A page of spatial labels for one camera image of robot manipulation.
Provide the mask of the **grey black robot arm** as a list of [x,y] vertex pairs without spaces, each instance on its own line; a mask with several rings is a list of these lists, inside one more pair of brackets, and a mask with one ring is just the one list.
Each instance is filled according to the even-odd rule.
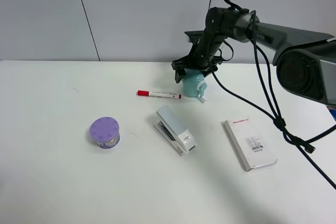
[[332,35],[261,23],[248,9],[210,8],[203,31],[187,31],[190,53],[172,62],[175,81],[187,69],[209,75],[209,63],[224,62],[216,56],[225,39],[249,42],[253,37],[275,51],[272,64],[280,85],[288,92],[325,105],[335,105],[335,38]]

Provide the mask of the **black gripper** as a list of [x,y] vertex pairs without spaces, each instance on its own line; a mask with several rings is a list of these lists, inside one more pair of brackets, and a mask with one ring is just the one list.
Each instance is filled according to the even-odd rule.
[[206,78],[212,71],[208,66],[210,61],[213,65],[224,62],[221,56],[215,56],[218,49],[224,42],[224,35],[215,33],[214,35],[205,33],[204,31],[185,31],[184,32],[192,43],[189,54],[172,62],[172,68],[175,70],[175,82],[180,83],[185,77],[185,69],[202,71],[202,75]]

